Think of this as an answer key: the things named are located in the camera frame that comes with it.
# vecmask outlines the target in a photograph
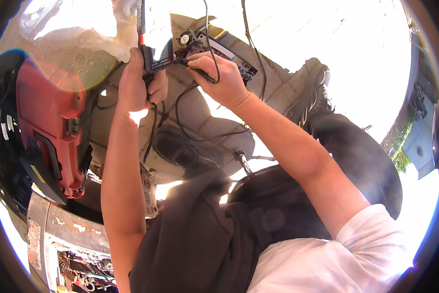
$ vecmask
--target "person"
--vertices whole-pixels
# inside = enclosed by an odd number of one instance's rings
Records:
[[[182,167],[164,211],[148,232],[140,179],[137,116],[146,106],[143,56],[130,50],[109,137],[101,208],[118,290],[128,292],[384,292],[396,281],[405,246],[396,226],[398,173],[379,144],[327,96],[330,71],[307,68],[303,94],[285,117],[247,91],[234,62],[211,53],[188,58],[203,91],[243,119],[279,165],[231,181],[224,158],[162,126],[153,149]],[[166,96],[166,75],[148,87]]]

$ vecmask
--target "multimeter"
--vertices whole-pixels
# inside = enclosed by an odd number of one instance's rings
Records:
[[[162,70],[174,62],[168,0],[138,0],[136,31],[138,47],[143,52],[147,75]]]

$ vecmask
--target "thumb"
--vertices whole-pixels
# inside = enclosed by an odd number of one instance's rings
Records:
[[[136,71],[143,75],[143,66],[145,65],[145,61],[143,60],[143,54],[138,48],[130,49],[130,62],[129,69],[130,71]]]
[[[190,73],[190,75],[192,75],[193,79],[199,84],[199,86],[202,87],[202,89],[205,89],[205,87],[209,86],[208,81],[203,76],[201,76],[198,72],[196,72],[190,67],[187,67],[185,70],[187,70],[187,72]]]

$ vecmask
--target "black shoe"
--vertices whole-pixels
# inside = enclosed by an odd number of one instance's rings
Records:
[[[322,118],[332,114],[327,87],[330,81],[330,70],[324,64],[314,67],[306,80],[303,94],[288,113],[288,119],[293,121],[307,133],[312,135],[316,117]]]
[[[186,175],[212,168],[224,168],[224,157],[219,151],[201,148],[175,126],[158,128],[152,147],[164,161],[183,168]]]

